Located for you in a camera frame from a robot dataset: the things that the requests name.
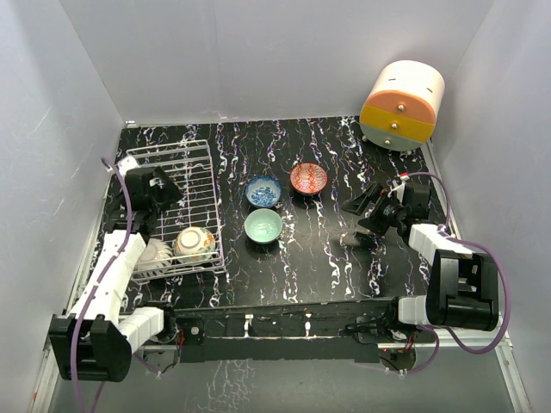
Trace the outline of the white floral bowl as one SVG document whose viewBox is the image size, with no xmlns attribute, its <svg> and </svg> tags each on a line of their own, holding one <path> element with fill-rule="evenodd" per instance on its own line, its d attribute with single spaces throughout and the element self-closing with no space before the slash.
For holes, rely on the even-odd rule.
<svg viewBox="0 0 551 413">
<path fill-rule="evenodd" d="M 182 264 L 196 264 L 209 260 L 215 251 L 214 235 L 206 228 L 190 226 L 173 241 L 174 256 Z"/>
</svg>

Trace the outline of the white bowl orange rim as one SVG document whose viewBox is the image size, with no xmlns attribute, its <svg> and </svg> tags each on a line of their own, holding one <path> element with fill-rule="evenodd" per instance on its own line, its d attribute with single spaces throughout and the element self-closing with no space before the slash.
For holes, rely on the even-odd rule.
<svg viewBox="0 0 551 413">
<path fill-rule="evenodd" d="M 173 254 L 170 246 L 157 238 L 150 238 L 145 250 L 139 257 L 134 270 L 138 272 L 158 271 L 172 264 Z"/>
</svg>

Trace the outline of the blue patterned bowl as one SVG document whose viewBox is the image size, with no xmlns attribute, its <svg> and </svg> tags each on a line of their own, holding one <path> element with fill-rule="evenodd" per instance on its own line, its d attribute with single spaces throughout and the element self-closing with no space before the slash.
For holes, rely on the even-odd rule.
<svg viewBox="0 0 551 413">
<path fill-rule="evenodd" d="M 273 176 L 255 176 L 246 184 L 245 197 L 256 208 L 272 208 L 282 197 L 282 185 Z"/>
</svg>

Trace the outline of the mint green bowl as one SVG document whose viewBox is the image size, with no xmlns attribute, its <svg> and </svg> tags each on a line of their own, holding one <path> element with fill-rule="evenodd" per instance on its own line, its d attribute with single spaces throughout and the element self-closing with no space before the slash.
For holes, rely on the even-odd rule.
<svg viewBox="0 0 551 413">
<path fill-rule="evenodd" d="M 272 243 L 282 233 L 282 218 L 271 209 L 260 208 L 247 216 L 244 228 L 247 237 L 254 243 Z"/>
</svg>

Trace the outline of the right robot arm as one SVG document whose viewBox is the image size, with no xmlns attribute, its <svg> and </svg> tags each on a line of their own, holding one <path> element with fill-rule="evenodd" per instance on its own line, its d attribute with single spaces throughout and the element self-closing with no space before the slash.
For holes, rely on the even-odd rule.
<svg viewBox="0 0 551 413">
<path fill-rule="evenodd" d="M 385 334 L 404 341 L 415 326 L 492 331 L 498 324 L 498 269 L 486 253 L 473 252 L 443 235 L 429 222 L 430 186 L 405 183 L 391 190 L 372 182 L 367 190 L 343 205 L 347 213 L 360 216 L 358 224 L 378 236 L 391 228 L 407 246 L 430 264 L 424 295 L 394 299 L 384 319 Z"/>
</svg>

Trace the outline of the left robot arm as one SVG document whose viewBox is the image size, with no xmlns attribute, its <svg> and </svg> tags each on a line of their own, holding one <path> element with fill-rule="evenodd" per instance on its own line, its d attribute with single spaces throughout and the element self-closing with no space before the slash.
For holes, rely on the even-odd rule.
<svg viewBox="0 0 551 413">
<path fill-rule="evenodd" d="M 142 305 L 120 317 L 121 301 L 161 213 L 182 197 L 159 167 L 116 173 L 120 206 L 104 228 L 102 252 L 77 303 L 53 318 L 48 338 L 62 379 L 120 382 L 133 354 L 152 337 L 167 343 L 176 337 L 170 305 Z"/>
</svg>

